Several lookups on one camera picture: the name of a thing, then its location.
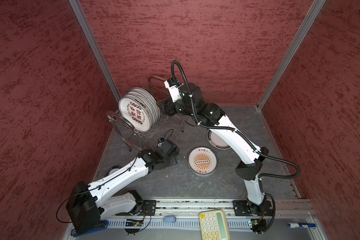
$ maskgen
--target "wire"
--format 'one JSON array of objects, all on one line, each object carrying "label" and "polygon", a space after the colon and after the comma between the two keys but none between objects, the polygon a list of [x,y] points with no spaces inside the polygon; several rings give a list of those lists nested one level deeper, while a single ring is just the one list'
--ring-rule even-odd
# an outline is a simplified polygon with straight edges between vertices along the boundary
[{"label": "wire", "polygon": [[272,200],[272,206],[273,206],[272,218],[271,218],[271,221],[269,222],[269,224],[267,225],[267,227],[264,229],[264,231],[256,232],[256,233],[264,233],[264,232],[266,232],[271,227],[271,225],[272,225],[272,223],[273,223],[273,221],[275,219],[275,214],[276,214],[275,200],[273,199],[273,196],[271,194],[269,194],[269,193],[264,193],[264,195],[269,196],[271,198],[271,200]]},{"label": "wire", "polygon": [[148,214],[149,215],[149,223],[143,228],[143,229],[140,229],[139,231],[135,232],[134,234],[138,233],[138,232],[141,232],[142,230],[144,230],[145,228],[147,228],[149,226],[149,224],[151,223],[151,220],[152,220],[152,215],[149,213],[149,212],[146,212],[145,211],[145,207],[143,207],[144,211],[142,211],[142,213],[144,214],[143,215],[143,223],[144,223],[144,219],[145,219],[145,214]]},{"label": "wire", "polygon": [[151,223],[152,215],[151,215],[149,212],[146,212],[146,211],[145,211],[145,207],[144,207],[144,213],[149,214],[149,217],[150,217],[150,218],[149,218],[149,223],[148,223],[143,229],[140,229],[140,230],[137,231],[136,233],[141,232],[141,231],[144,230],[146,227],[148,227],[149,224]]},{"label": "wire", "polygon": [[261,216],[261,218],[257,222],[260,222],[263,218],[264,218],[264,212],[263,212],[263,215]]},{"label": "wire", "polygon": [[133,164],[132,164],[129,168],[127,168],[124,172],[118,174],[117,176],[111,178],[110,180],[104,182],[103,184],[101,184],[101,185],[99,185],[99,186],[97,186],[97,187],[95,187],[95,188],[93,188],[93,189],[91,189],[91,190],[87,190],[87,191],[85,191],[85,192],[80,192],[80,193],[78,193],[78,194],[74,194],[74,195],[68,197],[67,199],[65,199],[65,200],[60,204],[60,206],[58,207],[58,209],[57,209],[57,211],[56,211],[56,219],[57,219],[59,222],[61,222],[61,223],[72,223],[72,222],[61,221],[61,220],[59,219],[58,213],[59,213],[59,210],[60,210],[60,208],[62,207],[62,205],[63,205],[68,199],[70,199],[70,198],[72,198],[72,197],[74,197],[74,196],[77,196],[77,195],[80,195],[80,194],[86,194],[87,192],[90,192],[90,191],[95,190],[95,189],[101,189],[101,187],[102,187],[103,185],[105,185],[107,182],[115,179],[116,177],[120,176],[121,174],[125,173],[126,171],[130,171],[131,168],[135,165],[136,159],[138,158],[138,156],[139,156],[139,154],[140,154],[141,152],[142,152],[142,151],[139,151],[139,152],[137,153],[137,156],[135,157],[135,160],[134,160]]},{"label": "wire", "polygon": [[167,139],[172,136],[174,130],[173,130],[173,129],[169,129],[169,130],[164,134],[164,139],[165,139],[165,136],[167,135],[167,133],[168,133],[169,131],[172,131],[172,132],[171,132],[171,134],[169,135],[169,137],[167,137]]},{"label": "wire", "polygon": [[292,174],[292,175],[276,175],[276,174],[269,174],[269,173],[262,173],[262,174],[259,174],[258,175],[258,178],[261,178],[261,177],[276,177],[276,178],[283,178],[283,179],[290,179],[290,178],[295,178],[295,177],[298,177],[301,173],[301,170],[299,168],[299,166],[297,166],[296,164],[292,163],[292,162],[289,162],[287,160],[284,160],[284,159],[281,159],[281,158],[278,158],[278,157],[273,157],[273,156],[268,156],[262,152],[260,152],[253,144],[252,142],[242,133],[240,132],[239,130],[233,128],[233,127],[220,127],[220,126],[206,126],[202,123],[202,121],[200,121],[198,119],[198,116],[197,116],[197,110],[195,108],[195,103],[193,102],[193,95],[192,95],[192,92],[189,88],[189,85],[188,85],[188,81],[187,81],[187,77],[185,76],[185,73],[184,73],[184,70],[183,68],[181,67],[180,63],[176,60],[174,60],[171,64],[171,74],[172,74],[172,79],[176,79],[175,77],[175,71],[174,71],[174,66],[177,66],[178,69],[180,70],[180,73],[183,77],[183,80],[184,80],[184,84],[185,86],[187,87],[187,91],[188,91],[188,95],[190,96],[190,101],[191,101],[191,108],[192,108],[192,118],[194,118],[195,122],[197,123],[197,125],[200,125],[204,128],[207,128],[207,129],[222,129],[222,130],[230,130],[232,132],[236,132],[240,137],[242,137],[246,142],[247,144],[251,147],[251,149],[256,152],[257,154],[259,154],[260,156],[263,156],[265,158],[268,158],[268,159],[272,159],[272,160],[275,160],[275,161],[279,161],[279,162],[283,162],[285,164],[289,164],[291,165],[292,167],[294,167],[296,169],[296,173],[295,174]]},{"label": "wire", "polygon": [[184,120],[186,124],[188,124],[189,126],[192,126],[192,127],[196,127],[197,125],[192,125],[190,124],[189,122],[187,122],[187,120]]}]

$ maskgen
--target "dish rack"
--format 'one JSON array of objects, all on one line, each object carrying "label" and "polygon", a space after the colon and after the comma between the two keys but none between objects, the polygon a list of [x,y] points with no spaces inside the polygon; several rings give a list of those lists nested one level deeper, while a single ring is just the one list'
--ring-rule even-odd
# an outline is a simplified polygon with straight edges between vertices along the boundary
[{"label": "dish rack", "polygon": [[149,92],[154,99],[160,110],[160,117],[155,122],[155,124],[148,130],[148,132],[139,132],[135,129],[133,124],[125,119],[119,109],[115,112],[107,111],[106,116],[109,122],[113,125],[113,128],[116,130],[117,134],[120,136],[121,140],[127,146],[129,151],[132,151],[132,148],[135,148],[139,151],[152,148],[156,149],[157,139],[165,137],[167,135],[168,139],[173,141],[180,132],[184,132],[183,119],[178,115],[173,115],[168,117],[162,112],[164,99],[159,99],[157,94],[161,93],[165,96],[170,96],[166,91],[158,89],[152,85],[152,81],[157,80],[162,83],[166,80],[158,76],[150,76],[148,78],[148,84],[143,87],[147,92]]}]

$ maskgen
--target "cream calculator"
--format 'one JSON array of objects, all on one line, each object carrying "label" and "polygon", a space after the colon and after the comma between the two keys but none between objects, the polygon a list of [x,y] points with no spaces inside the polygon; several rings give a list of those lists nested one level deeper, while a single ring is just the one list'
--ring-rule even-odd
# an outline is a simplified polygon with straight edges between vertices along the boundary
[{"label": "cream calculator", "polygon": [[202,240],[230,240],[228,223],[221,209],[199,213]]}]

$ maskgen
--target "stacked plates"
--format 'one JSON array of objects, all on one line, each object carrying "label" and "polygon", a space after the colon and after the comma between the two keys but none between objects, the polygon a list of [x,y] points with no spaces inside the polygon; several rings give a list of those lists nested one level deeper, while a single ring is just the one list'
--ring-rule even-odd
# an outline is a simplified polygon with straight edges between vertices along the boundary
[{"label": "stacked plates", "polygon": [[133,88],[119,101],[121,115],[139,132],[147,132],[160,117],[155,99],[142,88]]}]

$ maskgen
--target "decorated plate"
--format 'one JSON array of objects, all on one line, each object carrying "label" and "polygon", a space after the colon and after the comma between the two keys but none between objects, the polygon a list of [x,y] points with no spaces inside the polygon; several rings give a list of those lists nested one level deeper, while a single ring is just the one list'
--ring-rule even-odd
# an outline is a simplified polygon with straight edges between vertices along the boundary
[{"label": "decorated plate", "polygon": [[210,129],[206,134],[209,143],[218,148],[218,149],[230,149],[231,147],[216,133],[212,132]]},{"label": "decorated plate", "polygon": [[131,89],[131,91],[136,91],[139,92],[141,94],[143,94],[144,96],[147,97],[147,99],[152,103],[152,105],[154,106],[154,109],[156,111],[156,115],[157,115],[157,119],[158,120],[160,118],[160,110],[156,104],[156,100],[154,99],[154,97],[152,97],[152,95],[150,93],[148,93],[145,89],[142,88],[133,88]]},{"label": "decorated plate", "polygon": [[119,101],[119,111],[121,115],[130,121],[136,130],[147,132],[151,123],[144,108],[135,100],[129,97],[123,97]]},{"label": "decorated plate", "polygon": [[151,127],[152,127],[154,125],[154,117],[152,115],[151,109],[149,108],[149,106],[147,104],[147,100],[144,100],[143,98],[137,96],[136,94],[134,94],[134,92],[133,93],[129,92],[129,93],[125,94],[125,97],[132,98],[133,100],[138,102],[140,104],[140,106],[142,106],[144,108],[145,112],[148,115],[149,122],[151,123]]},{"label": "decorated plate", "polygon": [[217,166],[217,159],[211,149],[197,147],[188,156],[188,166],[197,175],[212,174]]},{"label": "decorated plate", "polygon": [[157,119],[157,115],[156,115],[156,111],[155,111],[155,108],[154,108],[154,105],[151,103],[151,101],[144,95],[144,94],[141,94],[137,91],[129,91],[127,94],[133,94],[135,96],[138,96],[139,98],[141,98],[144,103],[146,103],[147,107],[149,108],[150,112],[152,113],[152,116],[153,116],[153,124],[155,124],[156,122],[156,119]]}]

